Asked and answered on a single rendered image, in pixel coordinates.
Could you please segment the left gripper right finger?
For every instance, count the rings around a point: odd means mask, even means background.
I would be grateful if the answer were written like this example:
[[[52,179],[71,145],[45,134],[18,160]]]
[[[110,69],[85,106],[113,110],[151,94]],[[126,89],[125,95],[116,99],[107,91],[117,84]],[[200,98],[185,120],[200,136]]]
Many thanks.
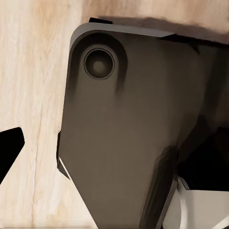
[[[214,138],[214,144],[229,165],[229,129],[218,127]]]

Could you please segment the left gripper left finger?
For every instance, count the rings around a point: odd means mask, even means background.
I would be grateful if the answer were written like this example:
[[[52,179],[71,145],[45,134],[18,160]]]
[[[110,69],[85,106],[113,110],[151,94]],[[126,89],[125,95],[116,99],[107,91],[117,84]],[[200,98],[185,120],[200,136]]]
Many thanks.
[[[25,145],[20,127],[0,133],[0,184]]]

